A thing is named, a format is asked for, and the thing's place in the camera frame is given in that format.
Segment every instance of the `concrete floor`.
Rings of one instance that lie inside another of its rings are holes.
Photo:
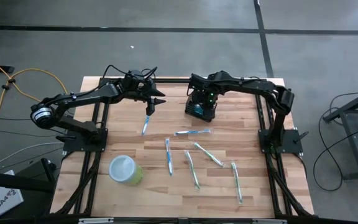
[[[266,29],[358,30],[358,0],[260,0]],[[114,27],[257,28],[252,0],[0,0],[0,24]],[[315,213],[325,218],[358,221],[358,180],[325,192],[313,180],[316,156],[323,150],[318,118],[331,99],[358,91],[358,36],[267,35],[275,77],[285,79],[296,95],[293,119],[303,140],[304,161]],[[259,34],[25,32],[0,30],[0,64],[16,71],[35,67],[58,75],[69,90],[78,91],[82,77],[102,75],[113,63],[123,70],[158,66],[157,75],[207,75],[225,70],[232,76],[266,77]],[[0,74],[0,86],[6,77]],[[29,72],[18,85],[37,98],[61,93],[60,85],[43,73]],[[338,99],[339,106],[351,99]],[[28,118],[34,101],[9,90],[3,118]],[[0,129],[53,134],[30,121],[0,121]],[[345,136],[335,124],[323,124],[328,145]],[[0,133],[0,159],[26,146],[54,138]],[[40,147],[6,161],[9,165],[56,147]],[[60,165],[61,152],[47,158]],[[357,171],[348,142],[333,150],[345,174]],[[24,162],[12,167],[16,172]],[[339,172],[326,155],[316,173],[327,188],[336,186]]]

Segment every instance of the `wooden tabletop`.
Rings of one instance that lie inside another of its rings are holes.
[[[81,91],[97,86],[100,77],[84,77]],[[283,85],[283,79],[270,81]],[[216,117],[204,122],[185,114],[187,84],[158,83],[167,102],[155,107],[145,136],[141,131],[146,104],[122,100],[109,108],[108,145],[102,153],[94,195],[94,217],[273,217],[265,157],[260,152],[259,120],[255,96],[228,92],[219,96]],[[93,105],[76,109],[75,119],[90,121]],[[103,107],[99,112],[101,119]],[[285,127],[293,127],[288,115]],[[212,134],[173,135],[176,131],[212,128]],[[164,139],[170,137],[174,175],[169,176]],[[219,168],[191,142],[196,141],[226,164],[234,161],[244,203],[239,205],[231,168]],[[197,192],[183,150],[190,150],[201,189]],[[131,156],[143,168],[144,179],[134,187],[118,184],[108,175],[109,163],[118,155]],[[297,157],[283,154],[287,184],[294,196],[313,213],[308,183]],[[76,189],[84,153],[75,152],[63,161],[51,212],[57,211]],[[284,210],[281,190],[280,208]]]

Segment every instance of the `black line on floor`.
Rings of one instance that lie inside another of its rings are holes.
[[[260,11],[259,0],[254,0],[254,6],[256,13],[256,21],[258,22],[260,44],[262,46],[262,53],[264,56],[267,78],[273,78],[273,67],[272,62],[270,60],[269,48],[267,47],[264,20],[262,19],[262,13]]]
[[[266,34],[293,35],[358,35],[358,30],[286,30],[265,29]]]
[[[258,29],[231,28],[160,28],[160,27],[71,27],[71,26],[23,26],[0,25],[0,30],[25,31],[66,31],[66,32],[186,32],[186,33],[225,33],[258,34]]]

